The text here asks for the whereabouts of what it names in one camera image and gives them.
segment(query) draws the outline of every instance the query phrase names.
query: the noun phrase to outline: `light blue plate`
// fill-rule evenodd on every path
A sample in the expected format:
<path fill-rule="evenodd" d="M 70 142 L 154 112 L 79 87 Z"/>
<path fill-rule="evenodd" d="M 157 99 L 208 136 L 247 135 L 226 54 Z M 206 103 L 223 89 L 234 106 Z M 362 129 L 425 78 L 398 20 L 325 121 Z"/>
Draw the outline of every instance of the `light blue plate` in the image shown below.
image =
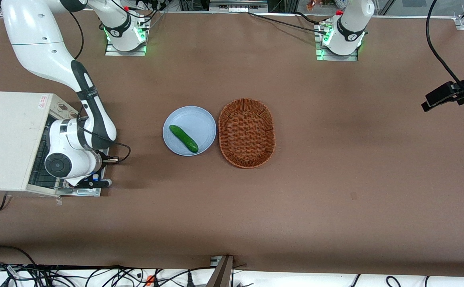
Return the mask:
<path fill-rule="evenodd" d="M 198 152 L 192 153 L 173 133 L 169 126 L 176 125 L 183 129 L 198 145 Z M 216 138 L 216 122 L 212 115 L 200 107 L 187 106 L 174 111 L 164 122 L 164 143 L 172 152 L 193 156 L 203 153 Z"/>

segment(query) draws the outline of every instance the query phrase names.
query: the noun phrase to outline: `sticker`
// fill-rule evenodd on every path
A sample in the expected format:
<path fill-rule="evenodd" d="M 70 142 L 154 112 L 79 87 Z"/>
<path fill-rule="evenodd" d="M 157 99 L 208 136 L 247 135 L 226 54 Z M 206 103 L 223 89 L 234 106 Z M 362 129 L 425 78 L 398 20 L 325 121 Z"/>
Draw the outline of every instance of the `sticker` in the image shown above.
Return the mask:
<path fill-rule="evenodd" d="M 47 95 L 46 95 L 46 94 L 43 94 L 43 95 L 40 97 L 38 109 L 44 109 L 46 103 L 47 103 Z"/>
<path fill-rule="evenodd" d="M 7 270 L 10 272 L 10 274 L 13 276 L 13 278 L 16 278 L 16 279 L 18 278 L 17 272 L 15 272 L 15 270 L 12 268 L 12 266 L 8 265 Z"/>

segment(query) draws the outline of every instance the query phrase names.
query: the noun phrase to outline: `brown table surface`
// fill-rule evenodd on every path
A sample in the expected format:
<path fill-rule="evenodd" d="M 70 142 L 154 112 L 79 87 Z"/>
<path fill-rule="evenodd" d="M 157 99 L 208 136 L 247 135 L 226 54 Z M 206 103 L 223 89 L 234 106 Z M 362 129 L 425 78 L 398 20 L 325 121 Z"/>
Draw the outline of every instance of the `brown table surface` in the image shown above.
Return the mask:
<path fill-rule="evenodd" d="M 265 271 L 464 275 L 464 106 L 420 107 L 451 80 L 425 20 L 372 19 L 351 63 L 316 61 L 311 32 L 247 14 L 169 13 L 145 57 L 105 57 L 96 15 L 77 17 L 79 60 L 132 155 L 109 169 L 107 196 L 13 198 L 0 244 L 43 264 L 186 268 L 228 253 Z M 57 20 L 75 55 L 76 24 Z M 464 78 L 464 31 L 432 20 L 431 34 Z M 2 20 L 0 91 L 53 92 L 79 107 L 71 89 L 20 66 Z M 200 106 L 217 120 L 243 97 L 274 117 L 276 151 L 262 167 L 228 164 L 217 141 L 190 158 L 164 145 L 175 109 Z"/>

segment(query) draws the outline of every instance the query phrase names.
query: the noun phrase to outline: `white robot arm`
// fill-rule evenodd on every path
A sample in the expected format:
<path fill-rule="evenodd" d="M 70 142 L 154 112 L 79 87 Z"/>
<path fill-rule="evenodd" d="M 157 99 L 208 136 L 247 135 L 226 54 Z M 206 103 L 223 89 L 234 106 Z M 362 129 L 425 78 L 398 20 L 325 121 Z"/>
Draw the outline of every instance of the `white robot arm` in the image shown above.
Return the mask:
<path fill-rule="evenodd" d="M 116 128 L 83 64 L 65 47 L 53 12 L 76 12 L 93 7 L 110 34 L 115 48 L 129 51 L 144 42 L 141 26 L 107 0 L 3 0 L 5 27 L 13 50 L 28 71 L 73 89 L 88 114 L 84 120 L 57 120 L 49 129 L 46 170 L 76 185 L 102 165 L 97 149 L 106 149 L 116 138 Z"/>
<path fill-rule="evenodd" d="M 374 15 L 374 11 L 372 0 L 349 0 L 343 15 L 335 15 L 331 18 L 332 31 L 323 44 L 337 55 L 352 54 L 361 45 L 361 40 L 365 36 L 365 27 Z"/>

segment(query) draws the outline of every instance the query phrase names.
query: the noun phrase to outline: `wicker basket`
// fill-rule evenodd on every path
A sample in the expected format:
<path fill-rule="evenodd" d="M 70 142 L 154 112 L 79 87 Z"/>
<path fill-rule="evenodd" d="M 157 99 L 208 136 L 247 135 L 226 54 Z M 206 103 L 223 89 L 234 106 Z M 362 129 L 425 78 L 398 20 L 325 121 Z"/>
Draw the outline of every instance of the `wicker basket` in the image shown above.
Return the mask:
<path fill-rule="evenodd" d="M 236 167 L 252 169 L 268 161 L 275 148 L 269 109 L 257 100 L 241 98 L 219 114 L 219 148 Z"/>

